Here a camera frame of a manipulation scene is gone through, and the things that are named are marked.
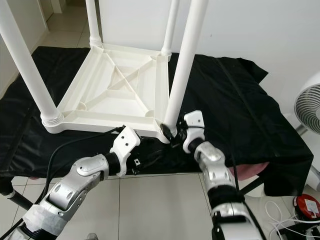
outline pink fabric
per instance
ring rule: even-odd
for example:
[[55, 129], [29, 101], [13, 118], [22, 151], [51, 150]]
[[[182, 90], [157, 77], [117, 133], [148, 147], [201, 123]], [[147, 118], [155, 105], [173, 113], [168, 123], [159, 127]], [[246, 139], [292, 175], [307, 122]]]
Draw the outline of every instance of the pink fabric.
[[[249, 179], [258, 173], [261, 173], [267, 166], [269, 162], [258, 163], [258, 164], [242, 164], [236, 166], [236, 171], [238, 173], [238, 180], [243, 181]], [[234, 168], [229, 167], [232, 175], [235, 175]]]

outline red object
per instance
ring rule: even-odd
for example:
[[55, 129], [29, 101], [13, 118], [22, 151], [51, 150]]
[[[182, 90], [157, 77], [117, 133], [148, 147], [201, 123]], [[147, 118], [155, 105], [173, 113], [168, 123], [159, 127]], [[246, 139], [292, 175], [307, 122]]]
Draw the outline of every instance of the red object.
[[293, 205], [299, 215], [309, 220], [320, 218], [320, 203], [308, 194], [296, 196], [293, 199]]

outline electric fan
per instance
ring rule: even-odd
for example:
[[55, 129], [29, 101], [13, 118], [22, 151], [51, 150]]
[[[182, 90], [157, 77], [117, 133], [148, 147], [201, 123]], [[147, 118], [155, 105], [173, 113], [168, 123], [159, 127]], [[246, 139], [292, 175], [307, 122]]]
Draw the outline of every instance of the electric fan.
[[[294, 112], [301, 125], [296, 128], [300, 134], [311, 130], [320, 134], [320, 72], [303, 86], [294, 103]], [[312, 165], [306, 183], [320, 191], [320, 172]]]

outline fan grille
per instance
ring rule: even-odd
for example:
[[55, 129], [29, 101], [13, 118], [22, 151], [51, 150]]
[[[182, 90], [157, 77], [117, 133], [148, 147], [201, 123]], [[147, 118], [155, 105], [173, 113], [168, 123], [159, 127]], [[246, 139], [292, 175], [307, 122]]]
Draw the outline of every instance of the fan grille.
[[320, 134], [320, 85], [301, 92], [295, 101], [294, 110], [305, 127]]

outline black cloth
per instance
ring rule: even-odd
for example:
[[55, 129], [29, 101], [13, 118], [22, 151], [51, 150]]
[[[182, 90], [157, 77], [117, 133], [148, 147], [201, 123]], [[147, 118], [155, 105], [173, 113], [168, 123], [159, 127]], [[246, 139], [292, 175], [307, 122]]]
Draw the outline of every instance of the black cloth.
[[[88, 48], [38, 47], [34, 62], [56, 105], [64, 96], [89, 52]], [[178, 54], [168, 63], [172, 85]], [[259, 86], [267, 72], [241, 58], [196, 55], [185, 91], [180, 115], [201, 110], [205, 137], [226, 155], [226, 165], [270, 162], [261, 173], [269, 196], [298, 195], [313, 160], [301, 137], [280, 112], [278, 103]], [[53, 151], [70, 140], [95, 132], [66, 130], [50, 134], [43, 127], [40, 112], [19, 76], [0, 100], [0, 177], [45, 177]], [[115, 134], [74, 143], [60, 151], [52, 171], [63, 167], [65, 175], [79, 158], [106, 153]], [[148, 151], [165, 148], [159, 141]], [[199, 172], [190, 155], [165, 148], [165, 156], [141, 170], [141, 174]]]

